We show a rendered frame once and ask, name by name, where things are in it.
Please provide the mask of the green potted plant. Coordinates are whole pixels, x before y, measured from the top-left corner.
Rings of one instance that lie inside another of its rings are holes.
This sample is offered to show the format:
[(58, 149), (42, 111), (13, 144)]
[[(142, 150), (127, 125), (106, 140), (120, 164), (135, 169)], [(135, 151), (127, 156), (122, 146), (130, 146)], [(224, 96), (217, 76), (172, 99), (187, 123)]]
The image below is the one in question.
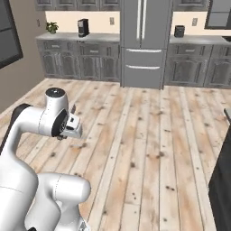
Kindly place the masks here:
[(55, 22), (46, 23), (46, 30), (54, 34), (59, 29), (59, 26)]

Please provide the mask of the black toaster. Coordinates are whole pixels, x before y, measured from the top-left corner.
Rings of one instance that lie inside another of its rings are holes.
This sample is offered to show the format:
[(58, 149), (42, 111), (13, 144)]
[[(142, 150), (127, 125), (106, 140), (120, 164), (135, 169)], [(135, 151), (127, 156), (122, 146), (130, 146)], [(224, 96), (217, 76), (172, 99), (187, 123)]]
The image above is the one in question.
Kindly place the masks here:
[(174, 36), (176, 38), (182, 38), (185, 33), (185, 26), (184, 25), (176, 25), (174, 30)]

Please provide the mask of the dark window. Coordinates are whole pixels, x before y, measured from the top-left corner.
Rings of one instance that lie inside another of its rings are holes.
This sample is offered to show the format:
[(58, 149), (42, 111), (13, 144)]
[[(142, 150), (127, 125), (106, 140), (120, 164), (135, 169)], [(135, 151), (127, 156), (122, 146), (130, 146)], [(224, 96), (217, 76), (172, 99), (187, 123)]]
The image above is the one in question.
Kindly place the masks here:
[(0, 0), (0, 69), (23, 58), (9, 0)]

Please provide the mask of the grey base cupboard run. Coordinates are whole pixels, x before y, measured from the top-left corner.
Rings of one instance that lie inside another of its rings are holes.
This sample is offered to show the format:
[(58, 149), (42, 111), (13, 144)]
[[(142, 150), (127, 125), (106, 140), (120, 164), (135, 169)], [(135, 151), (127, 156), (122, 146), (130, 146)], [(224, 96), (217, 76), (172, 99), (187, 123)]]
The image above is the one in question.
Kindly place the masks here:
[(45, 33), (36, 38), (44, 76), (51, 79), (120, 81), (120, 36), (75, 32)]
[(231, 42), (219, 35), (173, 35), (167, 49), (164, 84), (231, 88)]

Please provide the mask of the black coffee machine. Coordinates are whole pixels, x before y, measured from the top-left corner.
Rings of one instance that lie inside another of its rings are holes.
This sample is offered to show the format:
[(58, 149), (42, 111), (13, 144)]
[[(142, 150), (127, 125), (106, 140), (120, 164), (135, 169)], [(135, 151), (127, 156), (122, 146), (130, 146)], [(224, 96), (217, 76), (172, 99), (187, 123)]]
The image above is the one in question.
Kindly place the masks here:
[(79, 37), (85, 37), (89, 34), (88, 19), (78, 20)]

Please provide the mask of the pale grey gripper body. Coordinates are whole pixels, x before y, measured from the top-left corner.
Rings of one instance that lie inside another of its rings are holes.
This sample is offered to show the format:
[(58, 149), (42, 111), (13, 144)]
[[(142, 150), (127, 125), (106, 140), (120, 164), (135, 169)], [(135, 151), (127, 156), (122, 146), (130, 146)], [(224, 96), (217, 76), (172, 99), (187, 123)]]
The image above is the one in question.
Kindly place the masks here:
[(63, 131), (63, 134), (68, 137), (73, 137), (73, 138), (81, 138), (82, 137), (82, 125), (78, 125), (77, 127), (71, 127), (71, 126), (66, 126), (66, 128)]

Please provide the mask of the grey fridge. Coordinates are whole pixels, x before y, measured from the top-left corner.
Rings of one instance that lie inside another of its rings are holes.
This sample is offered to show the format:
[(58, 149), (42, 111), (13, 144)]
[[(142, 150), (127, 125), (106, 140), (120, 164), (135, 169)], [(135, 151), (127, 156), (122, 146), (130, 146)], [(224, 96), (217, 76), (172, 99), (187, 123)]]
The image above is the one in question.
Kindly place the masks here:
[(121, 0), (121, 86), (163, 88), (172, 0)]

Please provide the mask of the grey wall cupboard run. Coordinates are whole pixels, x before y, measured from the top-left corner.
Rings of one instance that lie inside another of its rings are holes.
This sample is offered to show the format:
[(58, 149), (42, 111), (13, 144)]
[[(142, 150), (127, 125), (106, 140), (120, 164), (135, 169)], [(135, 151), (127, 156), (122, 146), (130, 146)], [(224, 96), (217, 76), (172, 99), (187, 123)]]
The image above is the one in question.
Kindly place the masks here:
[(120, 0), (34, 0), (38, 11), (119, 11)]
[(208, 0), (173, 0), (174, 12), (203, 12), (208, 9)]

